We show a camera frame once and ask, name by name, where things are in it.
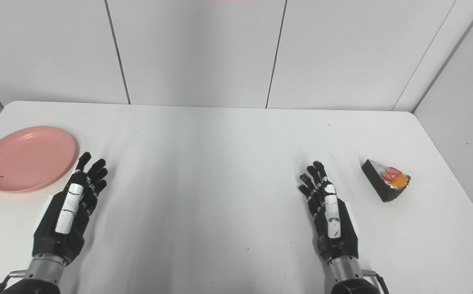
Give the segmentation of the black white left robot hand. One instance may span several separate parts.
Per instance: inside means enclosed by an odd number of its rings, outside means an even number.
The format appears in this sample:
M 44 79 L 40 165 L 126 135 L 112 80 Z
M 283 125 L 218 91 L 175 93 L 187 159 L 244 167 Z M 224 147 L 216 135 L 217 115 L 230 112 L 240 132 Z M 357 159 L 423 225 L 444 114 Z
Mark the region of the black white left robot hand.
M 106 160 L 85 170 L 90 160 L 91 153 L 83 153 L 64 188 L 52 196 L 33 234 L 33 256 L 51 254 L 69 265 L 82 252 L 85 230 L 107 186 Z

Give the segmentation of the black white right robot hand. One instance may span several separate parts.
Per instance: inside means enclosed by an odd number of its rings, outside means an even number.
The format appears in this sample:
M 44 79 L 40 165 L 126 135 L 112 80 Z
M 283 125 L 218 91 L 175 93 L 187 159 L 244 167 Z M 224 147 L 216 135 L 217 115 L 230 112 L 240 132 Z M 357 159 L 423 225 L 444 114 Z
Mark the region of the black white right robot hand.
M 298 190 L 306 198 L 317 233 L 316 246 L 326 263 L 341 256 L 359 257 L 358 237 L 345 201 L 336 193 L 322 162 L 315 160 L 300 175 Z

